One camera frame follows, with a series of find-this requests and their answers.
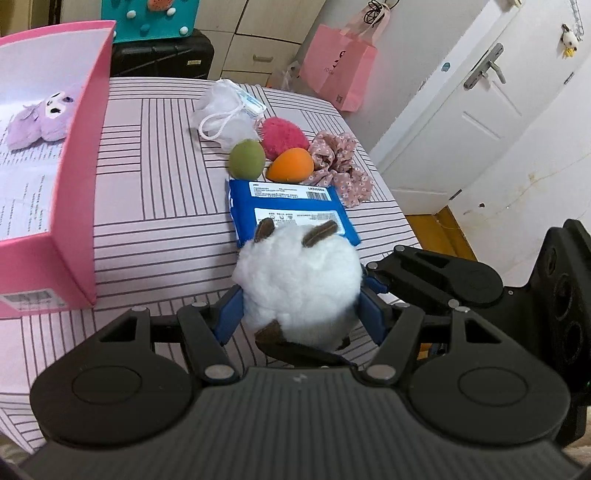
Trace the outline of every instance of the white paper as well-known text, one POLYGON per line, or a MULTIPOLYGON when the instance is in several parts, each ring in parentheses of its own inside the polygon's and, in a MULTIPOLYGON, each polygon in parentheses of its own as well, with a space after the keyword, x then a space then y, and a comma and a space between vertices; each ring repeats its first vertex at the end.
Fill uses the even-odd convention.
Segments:
POLYGON ((10 151, 7 127, 22 106, 0 112, 0 241, 47 232, 63 141, 10 151))
POLYGON ((248 186, 253 197, 330 201, 328 190, 323 187, 308 187, 306 185, 290 185, 286 183, 258 181, 252 181, 248 186))
POLYGON ((264 220, 265 218, 272 218, 275 225, 293 222, 298 225, 318 226, 322 225, 328 220, 334 220, 339 227, 339 231, 337 233, 339 235, 345 234, 343 222, 340 221, 339 214, 336 210, 325 210, 318 212, 307 210, 269 210, 266 208, 255 208, 255 217, 257 224, 259 224, 260 221, 264 220))

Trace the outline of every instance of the pink shopping bag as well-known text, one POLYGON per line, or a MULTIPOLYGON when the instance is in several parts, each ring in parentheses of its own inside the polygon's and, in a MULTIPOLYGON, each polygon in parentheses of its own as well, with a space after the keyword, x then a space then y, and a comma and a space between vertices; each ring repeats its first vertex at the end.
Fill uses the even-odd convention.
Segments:
POLYGON ((363 20, 369 9, 361 10, 342 30, 319 26, 300 70, 300 77, 341 111, 354 112, 361 106, 378 54, 374 42, 388 24, 387 5, 371 24, 363 20))

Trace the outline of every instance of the bed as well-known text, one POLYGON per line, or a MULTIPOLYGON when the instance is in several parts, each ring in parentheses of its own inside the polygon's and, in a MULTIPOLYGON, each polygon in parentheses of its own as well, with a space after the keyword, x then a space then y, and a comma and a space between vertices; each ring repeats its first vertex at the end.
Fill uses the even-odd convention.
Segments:
MULTIPOLYGON (((98 301, 92 310, 0 319, 0 433, 31 452, 44 443, 28 392, 36 376, 132 306, 172 314, 195 301, 215 302, 232 282, 235 232, 228 213, 227 155, 188 129, 206 80, 117 78, 100 143, 95 205, 98 301)), ((266 116, 297 124, 309 139, 320 130, 350 131, 331 104, 260 86, 244 86, 266 116)), ((374 180, 369 201, 348 210, 365 264, 396 244, 418 246, 396 200, 359 145, 355 161, 374 180)), ((178 344, 156 351, 183 363, 178 344)), ((257 350, 240 326, 225 346, 242 374, 251 365, 285 366, 257 350)), ((375 352, 361 324, 344 356, 365 365, 375 352)))

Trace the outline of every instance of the pink fluffy ball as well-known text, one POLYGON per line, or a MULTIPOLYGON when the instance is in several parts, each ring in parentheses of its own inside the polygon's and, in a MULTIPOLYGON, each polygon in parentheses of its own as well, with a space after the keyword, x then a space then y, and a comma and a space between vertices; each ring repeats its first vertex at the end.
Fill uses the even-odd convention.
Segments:
POLYGON ((297 125, 279 117, 271 117, 261 125, 261 145, 269 160, 275 160, 290 148, 308 150, 310 142, 297 125))

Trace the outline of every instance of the black suitcase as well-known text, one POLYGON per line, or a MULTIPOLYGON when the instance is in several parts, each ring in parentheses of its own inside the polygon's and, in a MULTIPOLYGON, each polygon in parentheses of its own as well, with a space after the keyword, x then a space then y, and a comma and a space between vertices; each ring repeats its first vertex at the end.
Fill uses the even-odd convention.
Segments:
POLYGON ((188 37, 141 40, 113 45, 112 77, 206 79, 213 45, 199 30, 188 37))

